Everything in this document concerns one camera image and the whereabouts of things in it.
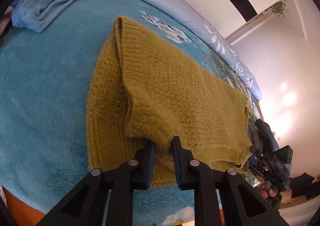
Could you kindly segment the right hand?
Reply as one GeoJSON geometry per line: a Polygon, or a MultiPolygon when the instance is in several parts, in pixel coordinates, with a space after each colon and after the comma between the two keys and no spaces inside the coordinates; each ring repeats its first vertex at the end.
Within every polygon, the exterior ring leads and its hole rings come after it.
{"type": "Polygon", "coordinates": [[[267,189],[265,186],[265,183],[261,183],[259,185],[258,193],[261,197],[263,197],[263,199],[267,199],[268,197],[275,198],[278,194],[278,192],[276,190],[267,189]]]}

